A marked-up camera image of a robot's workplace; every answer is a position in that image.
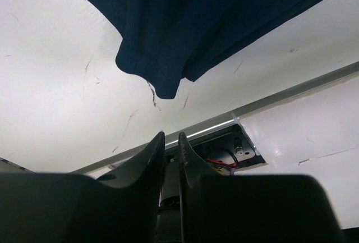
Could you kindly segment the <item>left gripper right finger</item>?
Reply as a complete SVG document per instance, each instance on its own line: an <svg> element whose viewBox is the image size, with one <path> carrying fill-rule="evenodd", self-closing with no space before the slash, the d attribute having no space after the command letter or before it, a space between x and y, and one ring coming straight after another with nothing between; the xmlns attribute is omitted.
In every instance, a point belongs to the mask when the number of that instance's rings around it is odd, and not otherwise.
<svg viewBox="0 0 359 243"><path fill-rule="evenodd" d="M183 242L345 242L313 177L223 176L184 133L178 146Z"/></svg>

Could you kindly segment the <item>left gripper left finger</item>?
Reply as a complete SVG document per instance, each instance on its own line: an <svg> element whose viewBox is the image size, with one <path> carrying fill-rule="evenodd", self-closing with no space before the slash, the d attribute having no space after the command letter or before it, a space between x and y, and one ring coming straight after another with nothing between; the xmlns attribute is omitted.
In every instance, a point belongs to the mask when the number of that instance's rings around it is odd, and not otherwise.
<svg viewBox="0 0 359 243"><path fill-rule="evenodd" d="M2 173L2 242L154 242L165 136L97 179Z"/></svg>

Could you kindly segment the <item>navy blue shorts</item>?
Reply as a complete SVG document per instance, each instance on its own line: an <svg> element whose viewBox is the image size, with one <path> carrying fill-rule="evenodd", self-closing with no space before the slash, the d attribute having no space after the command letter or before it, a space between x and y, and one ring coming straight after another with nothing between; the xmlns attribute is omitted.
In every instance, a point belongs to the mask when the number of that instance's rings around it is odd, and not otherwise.
<svg viewBox="0 0 359 243"><path fill-rule="evenodd" d="M173 99L211 68L323 0L88 0L122 37L117 67Z"/></svg>

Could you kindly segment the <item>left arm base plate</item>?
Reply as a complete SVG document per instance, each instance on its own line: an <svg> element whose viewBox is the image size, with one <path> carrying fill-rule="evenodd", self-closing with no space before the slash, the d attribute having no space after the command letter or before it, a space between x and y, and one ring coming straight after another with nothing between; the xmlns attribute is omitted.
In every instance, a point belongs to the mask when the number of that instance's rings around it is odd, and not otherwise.
<svg viewBox="0 0 359 243"><path fill-rule="evenodd" d="M205 134L190 140L190 144L200 158L221 175L233 175L242 168L266 163L239 125ZM159 202L161 208L174 207L180 202L178 143L166 149L165 154L165 176Z"/></svg>

